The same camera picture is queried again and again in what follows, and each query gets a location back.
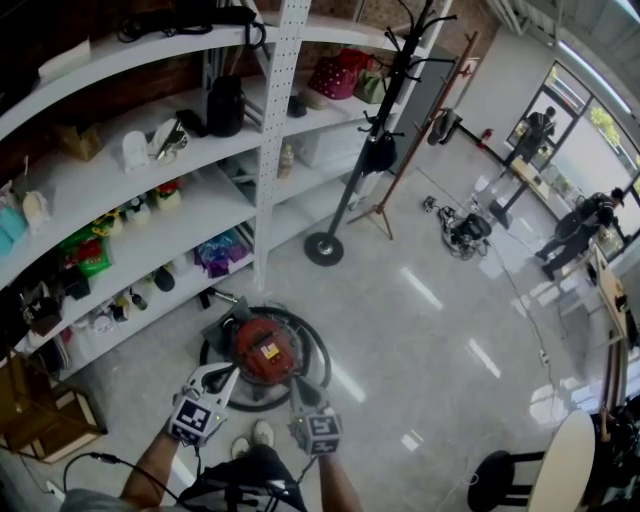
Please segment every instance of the white shelf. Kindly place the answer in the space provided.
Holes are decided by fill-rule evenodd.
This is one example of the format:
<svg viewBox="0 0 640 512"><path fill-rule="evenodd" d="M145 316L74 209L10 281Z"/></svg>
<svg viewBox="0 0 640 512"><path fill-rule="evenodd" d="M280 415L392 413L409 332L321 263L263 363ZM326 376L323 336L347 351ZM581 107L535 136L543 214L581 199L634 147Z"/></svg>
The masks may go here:
<svg viewBox="0 0 640 512"><path fill-rule="evenodd" d="M276 205L269 248L277 247L335 212L344 189L344 183L335 179Z"/></svg>
<svg viewBox="0 0 640 512"><path fill-rule="evenodd" d="M78 331L71 340L71 345L77 343L82 346L73 347L72 363L73 367L65 370L61 379L73 375L78 370L106 354L109 350L115 348L127 338L133 336L136 332L143 329L151 322L154 322L164 314L176 308L183 302L194 297L209 286L214 286L224 278L237 272L241 268L246 267L253 261L253 254L248 254L242 260L231 263L229 265L229 274L226 276L209 279L206 272L199 266L194 266L189 272L183 276L175 277L175 287L169 292L162 292L154 286L148 287L145 294L145 300L148 307L144 311L140 311L135 306L129 308L129 320L122 323L116 323L113 331L97 334L90 331Z"/></svg>
<svg viewBox="0 0 640 512"><path fill-rule="evenodd" d="M291 94L298 94L300 89L309 81L310 77L310 73L307 72L296 74ZM264 112L264 77L258 76L245 78L242 81L242 88L247 100L255 104L258 108L262 109L262 112ZM351 96L345 100L325 99L328 102L328 106L323 110L307 108L307 114L303 117L293 118L287 116L282 129L282 135L286 137L296 133L315 130L316 128L324 128L325 126L333 126L340 123L346 123L348 121L364 119L365 111L370 117L374 117L380 110L380 105L370 105L355 96ZM395 114L399 111L400 105L396 103L391 109L391 113Z"/></svg>
<svg viewBox="0 0 640 512"><path fill-rule="evenodd" d="M252 40L256 29L252 30ZM268 43L277 38L277 29L267 27ZM127 69L142 66L176 55L209 48L236 46L245 43L245 29L240 26L216 26L204 35L149 34L133 43L122 43L115 35L91 44L91 61L70 73L40 84L29 96L0 117L0 140L47 107L104 78Z"/></svg>
<svg viewBox="0 0 640 512"><path fill-rule="evenodd" d="M265 22L275 25L278 20L278 13L266 12L262 13L262 17ZM362 23L329 16L318 16L316 14L309 14L307 23L300 30L300 37L303 41L351 44L396 51L389 39L385 37L384 30L363 25ZM398 43L402 48L404 39L398 37ZM423 56L425 53L423 48L418 47L415 54Z"/></svg>
<svg viewBox="0 0 640 512"><path fill-rule="evenodd" d="M104 148L89 162L63 153L38 161L29 176L33 177L34 188L49 201L52 218L41 233L26 233L11 254L0 260L0 288L67 236L112 208L171 179L262 143L257 127L245 118L244 128L233 137L191 137L173 163L152 162L143 170L124 172L121 145L126 133L134 129L153 132L176 110L191 108L198 112L202 98L197 89L149 103L114 119L100 131Z"/></svg>
<svg viewBox="0 0 640 512"><path fill-rule="evenodd" d="M358 156L359 153L356 153L319 167L309 167L296 158L293 161L289 177L276 180L275 203L281 203L352 171L358 161ZM247 174L258 175L258 154L256 151L241 153L236 158Z"/></svg>
<svg viewBox="0 0 640 512"><path fill-rule="evenodd" d="M191 174L181 194L176 210L154 209L145 226L126 223L120 235L108 239L111 267L89 280L89 295L65 299L62 321L39 343L177 255L255 216L255 208L215 165Z"/></svg>

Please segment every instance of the shoe on shelf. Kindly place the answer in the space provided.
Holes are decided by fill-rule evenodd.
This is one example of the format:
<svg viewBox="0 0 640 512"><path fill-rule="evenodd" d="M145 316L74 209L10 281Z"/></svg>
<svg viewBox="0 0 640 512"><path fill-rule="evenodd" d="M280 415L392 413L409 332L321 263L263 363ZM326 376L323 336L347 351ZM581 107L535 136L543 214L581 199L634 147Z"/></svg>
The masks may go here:
<svg viewBox="0 0 640 512"><path fill-rule="evenodd" d="M273 432L273 428L266 420L256 421L251 431L251 441L253 444L266 444L273 448L275 439L276 435Z"/></svg>
<svg viewBox="0 0 640 512"><path fill-rule="evenodd" d="M239 437L231 444L231 460L241 459L247 453L251 445L246 437Z"/></svg>
<svg viewBox="0 0 640 512"><path fill-rule="evenodd" d="M544 275L547 276L547 279L549 281L553 283L556 280L555 276L553 275L553 270L549 268L549 265L542 265L542 267L540 268L542 268Z"/></svg>

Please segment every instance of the brick wall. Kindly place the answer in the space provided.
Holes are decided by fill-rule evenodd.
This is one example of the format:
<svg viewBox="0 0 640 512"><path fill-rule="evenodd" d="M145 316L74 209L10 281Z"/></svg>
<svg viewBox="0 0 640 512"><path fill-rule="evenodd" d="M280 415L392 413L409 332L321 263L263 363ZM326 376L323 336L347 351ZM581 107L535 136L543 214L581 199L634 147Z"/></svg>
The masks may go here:
<svg viewBox="0 0 640 512"><path fill-rule="evenodd" d="M406 3L417 12L421 0ZM0 24L1 69L37 67L87 37L97 40L114 32L129 13L170 4L171 0L30 0L24 14L18 12L11 23ZM278 10L280 0L256 0L256 5L262 11ZM461 21L455 27L446 27L438 43L459 54L465 44L460 25L469 32L481 27L483 40L477 53L484 55L495 34L495 24L490 23L492 19L482 6L483 2L474 0L454 0L453 12ZM311 4L312 13L346 19L353 17L355 9L356 0L313 0ZM34 17L34 11L40 15ZM367 0L361 21L384 28L406 22L407 15L397 0ZM304 43L298 68L313 68L321 56L334 54L337 49L337 45ZM381 56L387 61L391 54ZM201 70L200 53L174 57L107 78L56 103L0 141L0 184L20 172L24 155L28 154L33 162L55 148L50 127L61 115L76 114L103 122L138 105L198 87ZM253 52L244 50L236 73L248 76L259 72Z"/></svg>

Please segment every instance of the warning sticker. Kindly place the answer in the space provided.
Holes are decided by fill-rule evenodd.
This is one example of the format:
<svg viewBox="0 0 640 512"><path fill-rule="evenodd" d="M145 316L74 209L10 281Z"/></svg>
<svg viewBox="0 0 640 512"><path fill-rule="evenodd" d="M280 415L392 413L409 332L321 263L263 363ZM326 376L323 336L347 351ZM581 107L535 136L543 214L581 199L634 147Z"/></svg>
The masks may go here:
<svg viewBox="0 0 640 512"><path fill-rule="evenodd" d="M260 350L262 350L264 357L266 357L267 359L271 359L273 356L276 356L280 353L275 343L269 343L266 347L260 347Z"/></svg>

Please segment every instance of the fire extinguisher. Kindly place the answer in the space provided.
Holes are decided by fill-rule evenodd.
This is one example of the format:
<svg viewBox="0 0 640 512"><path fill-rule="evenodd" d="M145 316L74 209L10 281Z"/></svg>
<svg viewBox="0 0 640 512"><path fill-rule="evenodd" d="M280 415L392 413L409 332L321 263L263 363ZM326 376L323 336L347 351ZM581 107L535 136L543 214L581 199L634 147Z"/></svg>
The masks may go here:
<svg viewBox="0 0 640 512"><path fill-rule="evenodd" d="M492 135L493 135L493 128L487 128L485 131L482 132L482 136L480 137L480 140L478 141L477 146L480 149L484 149L484 143L488 141Z"/></svg>

